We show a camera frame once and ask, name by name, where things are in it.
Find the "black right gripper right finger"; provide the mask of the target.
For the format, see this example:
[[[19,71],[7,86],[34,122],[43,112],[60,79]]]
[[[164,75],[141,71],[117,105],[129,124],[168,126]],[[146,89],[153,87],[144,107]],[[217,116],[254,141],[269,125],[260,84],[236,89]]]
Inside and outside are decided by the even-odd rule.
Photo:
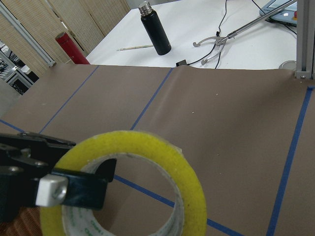
[[[4,166],[27,167],[35,162],[43,162],[54,167],[75,142],[41,135],[37,133],[18,133],[0,135],[0,164]]]

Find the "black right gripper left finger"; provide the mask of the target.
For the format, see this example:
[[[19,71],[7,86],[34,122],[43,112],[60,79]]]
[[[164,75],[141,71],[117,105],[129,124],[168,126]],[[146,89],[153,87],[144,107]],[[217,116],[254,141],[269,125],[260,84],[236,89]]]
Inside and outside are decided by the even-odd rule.
[[[14,158],[0,166],[0,208],[66,205],[102,209],[107,184],[114,178],[116,159],[93,174],[53,168],[38,161]]]

